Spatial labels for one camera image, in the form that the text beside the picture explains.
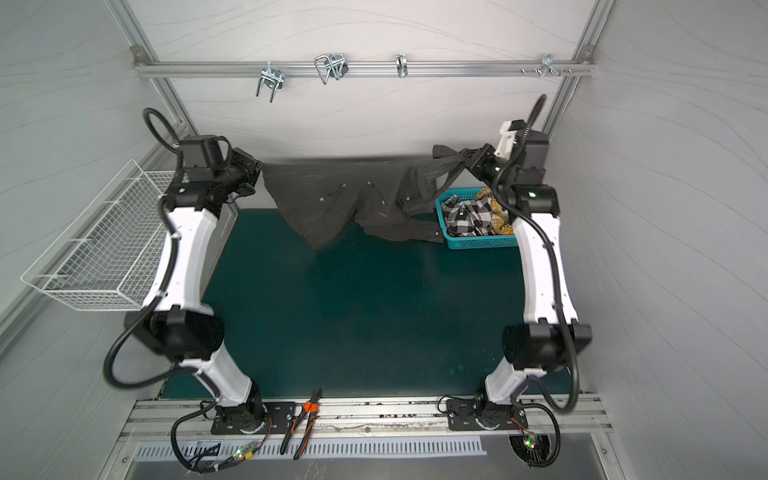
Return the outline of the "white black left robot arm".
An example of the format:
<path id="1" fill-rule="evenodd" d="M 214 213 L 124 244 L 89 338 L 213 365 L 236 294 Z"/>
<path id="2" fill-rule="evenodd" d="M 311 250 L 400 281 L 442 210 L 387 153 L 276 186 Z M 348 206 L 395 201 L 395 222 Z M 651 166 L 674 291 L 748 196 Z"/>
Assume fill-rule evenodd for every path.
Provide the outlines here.
<path id="1" fill-rule="evenodd" d="M 253 193 L 261 164 L 216 135 L 182 139 L 176 152 L 180 164 L 158 202 L 166 231 L 158 270 L 126 330 L 172 362 L 157 381 L 195 377 L 212 395 L 221 429 L 250 433 L 266 420 L 261 394 L 228 352 L 223 321 L 202 301 L 202 280 L 223 206 L 232 194 Z"/>

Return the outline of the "dark grey striped shirt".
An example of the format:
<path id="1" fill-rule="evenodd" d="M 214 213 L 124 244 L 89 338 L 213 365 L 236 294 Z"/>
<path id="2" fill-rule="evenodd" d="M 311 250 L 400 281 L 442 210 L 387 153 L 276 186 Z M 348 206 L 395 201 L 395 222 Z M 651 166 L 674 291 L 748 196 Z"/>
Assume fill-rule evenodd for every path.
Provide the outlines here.
<path id="1" fill-rule="evenodd" d="M 388 241 L 443 243 L 440 224 L 421 217 L 465 171 L 469 153 L 436 145 L 430 157 L 266 164 L 263 177 L 279 213 L 314 249 L 350 221 Z"/>

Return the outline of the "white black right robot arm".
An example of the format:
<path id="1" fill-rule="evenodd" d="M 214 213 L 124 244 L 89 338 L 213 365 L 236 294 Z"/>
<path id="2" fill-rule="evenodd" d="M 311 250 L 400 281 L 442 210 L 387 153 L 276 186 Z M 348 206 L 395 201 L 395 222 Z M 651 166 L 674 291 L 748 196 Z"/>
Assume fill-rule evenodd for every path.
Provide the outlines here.
<path id="1" fill-rule="evenodd" d="M 525 304 L 523 321 L 502 334 L 503 357 L 485 377 L 473 402 L 479 428 L 496 430 L 525 415 L 520 396 L 543 378 L 565 370 L 568 397 L 558 404 L 542 393 L 546 411 L 569 413 L 581 392 L 578 355 L 592 340 L 570 298 L 563 272 L 560 206 L 556 190 L 544 184 L 548 137 L 530 120 L 506 121 L 497 146 L 485 145 L 469 154 L 466 169 L 483 181 L 507 211 L 521 258 Z"/>

